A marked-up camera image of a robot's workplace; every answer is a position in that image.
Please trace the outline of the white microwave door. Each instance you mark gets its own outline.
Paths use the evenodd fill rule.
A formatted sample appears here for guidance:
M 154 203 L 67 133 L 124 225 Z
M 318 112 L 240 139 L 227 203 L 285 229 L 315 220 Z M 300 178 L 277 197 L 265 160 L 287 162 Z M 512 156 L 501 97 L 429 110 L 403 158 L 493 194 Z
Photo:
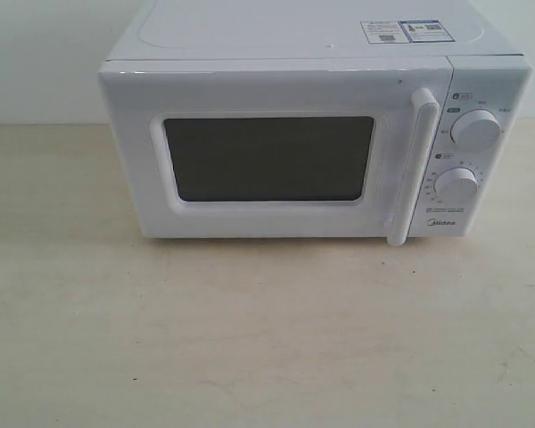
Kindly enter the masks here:
M 449 61 L 108 61 L 98 81 L 149 238 L 411 234 Z

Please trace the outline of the white microwave oven body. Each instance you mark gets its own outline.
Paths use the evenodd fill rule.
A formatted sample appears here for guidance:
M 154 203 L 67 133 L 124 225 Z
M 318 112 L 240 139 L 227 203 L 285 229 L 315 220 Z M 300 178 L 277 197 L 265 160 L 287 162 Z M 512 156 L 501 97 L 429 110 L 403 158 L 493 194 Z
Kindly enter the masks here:
M 371 45 L 361 21 L 438 20 L 453 43 Z M 408 237 L 466 235 L 514 122 L 531 75 L 522 52 L 467 1 L 151 1 L 108 61 L 426 60 L 449 61 L 453 77 L 441 110 Z M 460 150 L 450 129 L 463 114 L 490 111 L 499 140 L 480 152 Z M 478 193 L 443 202 L 436 178 L 470 169 Z

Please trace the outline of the lower white control knob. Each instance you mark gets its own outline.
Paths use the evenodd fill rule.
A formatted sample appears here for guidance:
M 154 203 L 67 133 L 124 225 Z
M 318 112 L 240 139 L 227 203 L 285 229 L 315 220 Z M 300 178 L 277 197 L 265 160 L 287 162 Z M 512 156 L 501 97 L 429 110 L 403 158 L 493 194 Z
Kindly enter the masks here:
M 439 175 L 433 189 L 443 202 L 463 203 L 470 201 L 478 193 L 479 185 L 470 169 L 454 168 Z

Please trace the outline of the white control knob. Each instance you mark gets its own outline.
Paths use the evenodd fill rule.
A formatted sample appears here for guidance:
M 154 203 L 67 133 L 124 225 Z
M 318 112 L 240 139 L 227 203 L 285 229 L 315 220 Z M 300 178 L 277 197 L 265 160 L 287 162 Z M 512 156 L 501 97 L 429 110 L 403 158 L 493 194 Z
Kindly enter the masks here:
M 479 185 L 470 169 L 454 168 L 439 175 L 433 189 L 443 202 L 463 203 L 470 201 L 478 193 Z
M 480 152 L 490 148 L 501 136 L 496 117 L 483 109 L 460 116 L 450 129 L 453 143 L 465 152 Z

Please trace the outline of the white blue warning sticker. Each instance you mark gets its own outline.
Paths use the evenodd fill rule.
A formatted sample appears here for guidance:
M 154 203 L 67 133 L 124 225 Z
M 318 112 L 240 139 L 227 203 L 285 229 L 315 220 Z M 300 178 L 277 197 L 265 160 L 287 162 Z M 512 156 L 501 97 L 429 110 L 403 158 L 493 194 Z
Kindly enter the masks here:
M 371 45 L 455 42 L 438 20 L 361 21 L 360 25 Z

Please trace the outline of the upper white control knob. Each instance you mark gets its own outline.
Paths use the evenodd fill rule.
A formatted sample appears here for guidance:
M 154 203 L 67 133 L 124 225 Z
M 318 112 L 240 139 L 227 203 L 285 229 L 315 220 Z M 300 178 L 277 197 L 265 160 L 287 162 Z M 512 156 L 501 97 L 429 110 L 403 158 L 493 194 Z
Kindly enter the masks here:
M 496 117 L 483 109 L 460 116 L 450 129 L 453 143 L 465 152 L 480 152 L 490 148 L 501 136 Z

